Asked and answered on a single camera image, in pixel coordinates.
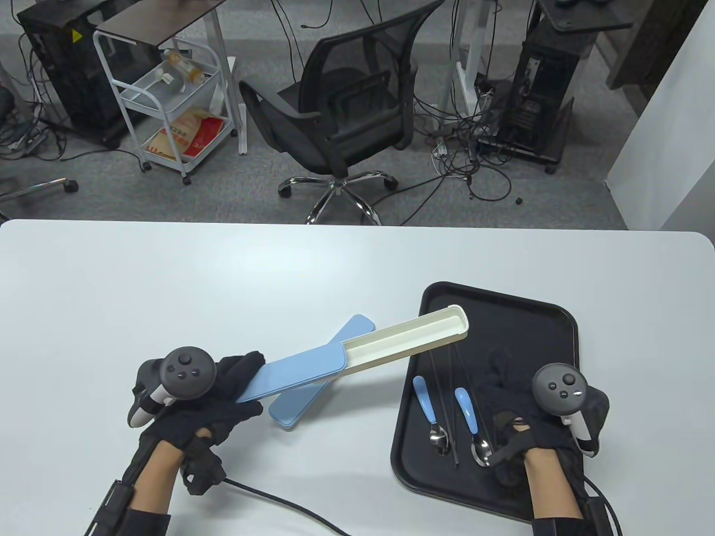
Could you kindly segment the person's left hand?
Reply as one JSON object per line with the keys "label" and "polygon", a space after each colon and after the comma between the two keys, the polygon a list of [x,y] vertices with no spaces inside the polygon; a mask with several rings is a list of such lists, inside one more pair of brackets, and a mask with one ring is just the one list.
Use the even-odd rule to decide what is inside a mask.
{"label": "person's left hand", "polygon": [[216,365],[211,389],[199,398],[176,401],[164,409],[141,433],[140,442],[164,441],[185,450],[197,432],[206,429],[210,444],[221,444],[236,425],[263,412],[259,401],[237,403],[237,399],[264,365],[265,356],[258,351],[223,357]]}

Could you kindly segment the person's right hand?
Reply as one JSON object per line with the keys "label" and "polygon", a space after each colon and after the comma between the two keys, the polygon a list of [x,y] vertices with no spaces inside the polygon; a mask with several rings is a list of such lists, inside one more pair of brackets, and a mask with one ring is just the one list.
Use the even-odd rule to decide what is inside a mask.
{"label": "person's right hand", "polygon": [[529,374],[513,357],[496,351],[486,360],[478,394],[497,432],[486,460],[490,467],[524,457],[529,449],[553,449],[567,462],[565,471],[583,482],[583,457],[599,452],[610,401],[577,368],[553,362]]}

